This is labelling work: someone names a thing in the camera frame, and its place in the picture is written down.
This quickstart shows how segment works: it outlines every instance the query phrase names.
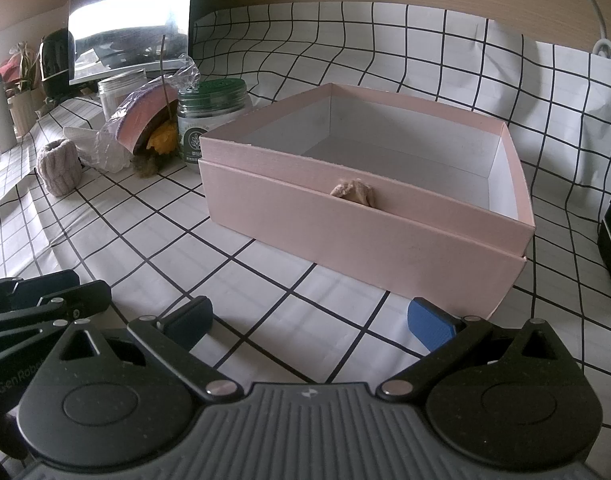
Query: black gripper pad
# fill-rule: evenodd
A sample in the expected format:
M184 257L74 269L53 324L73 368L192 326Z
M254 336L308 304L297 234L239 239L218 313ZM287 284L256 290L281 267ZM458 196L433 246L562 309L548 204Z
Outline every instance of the black gripper pad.
M493 470L445 446L412 406L365 384L255 384L243 400L204 410L178 446L106 474L38 463L18 480L598 480L579 463L528 474Z

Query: white tumbler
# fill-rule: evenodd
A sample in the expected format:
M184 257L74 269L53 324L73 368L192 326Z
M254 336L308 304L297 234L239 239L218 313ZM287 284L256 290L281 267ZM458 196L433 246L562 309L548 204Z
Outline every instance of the white tumbler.
M14 123L8 108L4 80L0 75L0 152L5 153L17 145L17 137L14 134Z

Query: monitor screen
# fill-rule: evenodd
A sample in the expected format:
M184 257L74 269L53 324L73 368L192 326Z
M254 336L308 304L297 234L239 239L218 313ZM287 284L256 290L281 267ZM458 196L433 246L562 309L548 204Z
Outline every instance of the monitor screen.
M164 34L164 68L177 68L179 56L188 54L189 25L190 0L70 0L70 83L128 68L158 70Z

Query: screw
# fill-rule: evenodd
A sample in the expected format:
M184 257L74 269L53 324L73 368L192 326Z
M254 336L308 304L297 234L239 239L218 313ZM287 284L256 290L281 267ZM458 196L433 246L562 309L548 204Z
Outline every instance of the screw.
M212 396L224 397L226 395L234 394L237 388L238 384L234 381L218 380L208 383L206 386L206 391Z
M412 390L412 384L401 379L393 379L381 384L381 391L387 396L400 397L412 393Z

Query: dried plant stem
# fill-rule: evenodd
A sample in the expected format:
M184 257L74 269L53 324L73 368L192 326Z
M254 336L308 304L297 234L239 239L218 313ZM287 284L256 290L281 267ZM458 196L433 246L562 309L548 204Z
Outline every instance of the dried plant stem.
M164 34L161 38L161 53L159 54L159 70L161 72L161 84L164 86L164 96L166 97L166 106L168 107L168 117L170 123L172 122L172 108L170 108L170 101L168 99L168 92L166 90L166 80L164 79L164 45L166 44L166 35Z

